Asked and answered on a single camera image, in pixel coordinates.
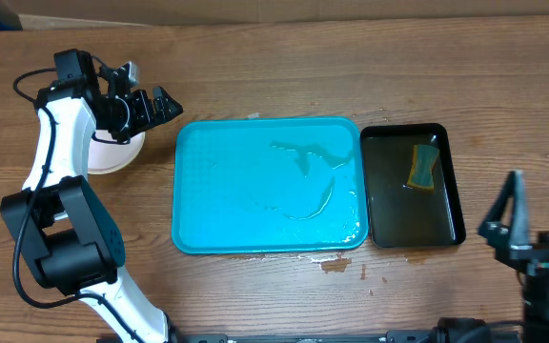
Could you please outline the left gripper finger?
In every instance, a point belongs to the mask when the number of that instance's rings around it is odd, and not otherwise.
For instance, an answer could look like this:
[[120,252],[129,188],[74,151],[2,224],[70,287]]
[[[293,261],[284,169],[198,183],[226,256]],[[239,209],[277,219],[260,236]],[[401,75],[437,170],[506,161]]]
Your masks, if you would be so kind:
[[99,68],[99,76],[108,83],[107,95],[109,98],[127,98],[132,93],[132,88],[138,84],[139,69],[132,61],[127,62],[118,69],[102,64]]
[[159,126],[175,119],[183,112],[183,107],[175,101],[162,87],[153,89],[153,125]]

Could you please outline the white plate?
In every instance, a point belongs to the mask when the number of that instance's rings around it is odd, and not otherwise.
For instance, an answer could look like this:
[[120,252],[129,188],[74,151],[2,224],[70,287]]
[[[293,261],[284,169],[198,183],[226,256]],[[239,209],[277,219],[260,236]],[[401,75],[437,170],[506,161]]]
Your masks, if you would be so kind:
[[144,132],[134,136],[128,145],[106,144],[91,140],[88,154],[88,174],[117,172],[128,166],[140,153],[145,142]]

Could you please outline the green yellow sponge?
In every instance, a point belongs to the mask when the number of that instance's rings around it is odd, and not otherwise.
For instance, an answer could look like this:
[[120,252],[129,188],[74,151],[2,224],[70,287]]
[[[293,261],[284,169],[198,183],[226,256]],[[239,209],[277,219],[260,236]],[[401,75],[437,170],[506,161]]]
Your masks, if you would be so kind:
[[406,185],[413,189],[432,191],[435,187],[433,170],[439,149],[431,145],[414,145],[412,166]]

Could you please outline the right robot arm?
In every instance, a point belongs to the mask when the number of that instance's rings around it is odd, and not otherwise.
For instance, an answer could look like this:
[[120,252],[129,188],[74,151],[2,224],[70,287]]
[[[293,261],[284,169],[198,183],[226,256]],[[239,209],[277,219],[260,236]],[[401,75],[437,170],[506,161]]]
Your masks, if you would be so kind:
[[533,242],[522,171],[511,171],[478,234],[495,259],[517,273],[521,320],[487,323],[474,318],[441,318],[425,342],[549,342],[549,231]]

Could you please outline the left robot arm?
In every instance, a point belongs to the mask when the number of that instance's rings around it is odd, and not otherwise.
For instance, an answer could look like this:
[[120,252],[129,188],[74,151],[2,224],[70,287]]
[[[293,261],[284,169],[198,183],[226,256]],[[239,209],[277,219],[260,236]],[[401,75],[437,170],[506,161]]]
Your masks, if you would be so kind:
[[14,241],[14,288],[37,309],[85,303],[120,342],[182,342],[126,269],[121,232],[89,184],[88,166],[97,131],[110,135],[110,145],[128,145],[183,108],[161,87],[152,95],[138,89],[133,62],[111,68],[69,50],[56,55],[51,70],[56,79],[25,97],[40,124],[30,174],[0,205]]

